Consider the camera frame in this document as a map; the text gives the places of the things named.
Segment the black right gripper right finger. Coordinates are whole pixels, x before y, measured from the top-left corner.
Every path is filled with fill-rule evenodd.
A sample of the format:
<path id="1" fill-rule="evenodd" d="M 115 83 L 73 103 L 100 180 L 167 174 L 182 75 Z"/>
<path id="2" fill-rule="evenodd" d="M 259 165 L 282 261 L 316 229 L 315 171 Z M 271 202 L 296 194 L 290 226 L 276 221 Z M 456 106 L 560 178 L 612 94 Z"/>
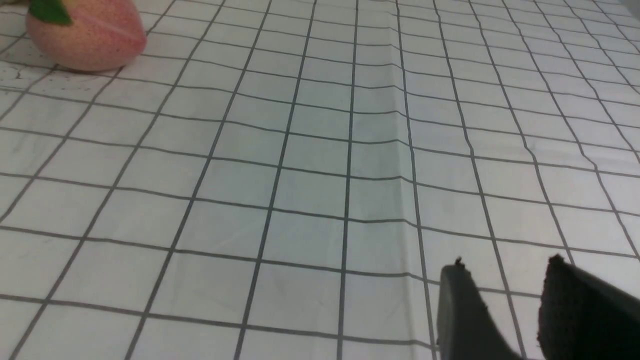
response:
<path id="1" fill-rule="evenodd" d="M 639 299 L 554 255 L 546 267 L 537 340 L 547 360 L 637 360 Z"/>

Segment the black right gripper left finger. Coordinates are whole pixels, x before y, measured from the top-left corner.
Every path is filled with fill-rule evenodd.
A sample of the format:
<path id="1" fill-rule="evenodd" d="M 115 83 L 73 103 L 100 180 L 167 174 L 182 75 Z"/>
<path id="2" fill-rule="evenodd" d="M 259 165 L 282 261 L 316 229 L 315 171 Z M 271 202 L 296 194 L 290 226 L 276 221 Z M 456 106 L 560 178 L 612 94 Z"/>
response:
<path id="1" fill-rule="evenodd" d="M 462 258 L 442 267 L 436 344 L 442 360 L 520 360 L 498 330 Z"/>

